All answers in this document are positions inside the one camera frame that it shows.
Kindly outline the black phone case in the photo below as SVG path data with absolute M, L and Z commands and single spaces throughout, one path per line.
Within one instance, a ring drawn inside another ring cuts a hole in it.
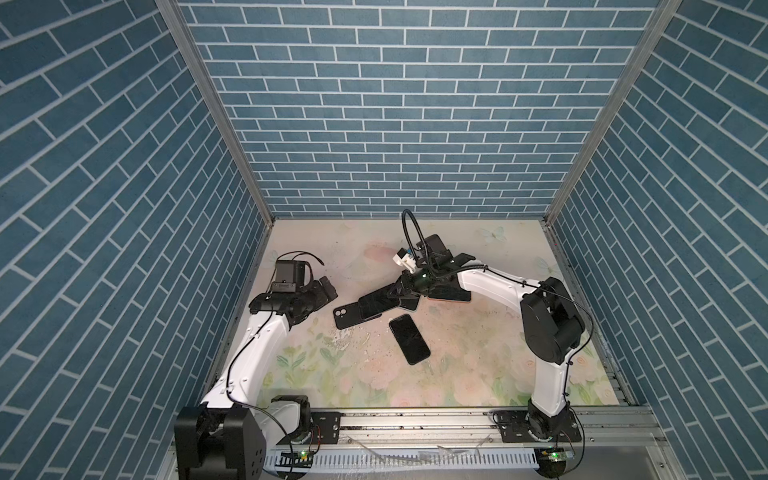
M 397 301 L 396 305 L 390 307 L 389 309 L 392 310 L 394 308 L 400 308 L 407 311 L 416 311 L 418 304 L 419 298 L 401 299 Z M 371 314 L 365 317 L 361 310 L 360 303 L 354 302 L 336 308 L 333 311 L 333 315 L 336 328 L 338 330 L 344 330 L 379 318 L 381 313 Z

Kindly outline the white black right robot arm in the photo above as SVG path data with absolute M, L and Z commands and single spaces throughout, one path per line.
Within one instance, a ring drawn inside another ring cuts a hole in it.
M 402 211 L 401 223 L 407 246 L 393 261 L 403 271 L 388 295 L 468 302 L 475 293 L 519 312 L 526 345 L 535 357 L 529 432 L 538 441 L 557 437 L 570 418 L 570 367 L 584 348 L 581 339 L 587 330 L 564 284 L 554 277 L 532 280 L 501 272 L 469 254 L 455 256 L 438 235 L 423 234 L 409 209 Z

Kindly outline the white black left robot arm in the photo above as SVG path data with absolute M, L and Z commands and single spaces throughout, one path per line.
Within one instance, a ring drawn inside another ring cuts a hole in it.
M 258 479 L 269 450 L 310 431 L 305 396 L 256 405 L 266 374 L 292 327 L 338 297 L 325 276 L 278 286 L 249 304 L 245 335 L 202 401 L 180 410 L 174 424 L 180 479 Z

